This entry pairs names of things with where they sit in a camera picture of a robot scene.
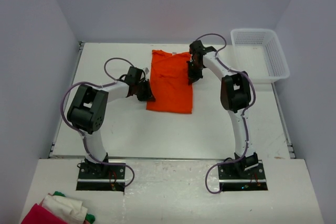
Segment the orange t shirt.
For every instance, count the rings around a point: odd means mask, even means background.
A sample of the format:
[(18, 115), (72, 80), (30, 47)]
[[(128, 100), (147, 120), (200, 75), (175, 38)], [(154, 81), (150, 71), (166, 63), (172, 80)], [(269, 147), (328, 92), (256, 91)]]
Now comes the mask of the orange t shirt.
[(150, 87), (155, 97), (146, 109), (155, 112), (191, 114), (193, 87), (188, 84), (188, 52), (169, 53), (152, 50)]

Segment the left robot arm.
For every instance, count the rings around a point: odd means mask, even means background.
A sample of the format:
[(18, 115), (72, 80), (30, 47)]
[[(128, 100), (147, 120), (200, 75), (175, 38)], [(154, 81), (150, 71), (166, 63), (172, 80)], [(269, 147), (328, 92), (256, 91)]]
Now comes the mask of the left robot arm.
[(108, 153), (104, 148), (100, 128), (104, 123), (107, 104), (117, 99), (136, 96), (140, 102), (155, 101), (148, 69), (129, 67), (126, 74), (112, 83), (97, 85), (90, 82), (74, 84), (77, 91), (67, 114), (61, 108), (65, 123), (77, 131), (83, 141), (86, 160), (92, 163), (90, 171), (97, 178), (104, 178), (109, 172)]

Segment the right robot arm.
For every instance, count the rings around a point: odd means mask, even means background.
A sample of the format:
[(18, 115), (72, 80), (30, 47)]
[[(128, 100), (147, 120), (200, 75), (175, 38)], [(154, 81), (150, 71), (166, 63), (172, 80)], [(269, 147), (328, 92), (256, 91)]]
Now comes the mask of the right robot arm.
[(248, 109), (254, 105), (255, 89), (248, 74), (226, 66), (219, 59), (216, 49), (205, 47), (200, 40), (190, 44), (191, 59), (187, 62), (188, 84), (203, 77), (203, 69), (209, 69), (220, 81), (220, 103), (228, 112), (235, 137), (234, 172), (246, 178), (258, 165), (258, 156), (250, 143)]

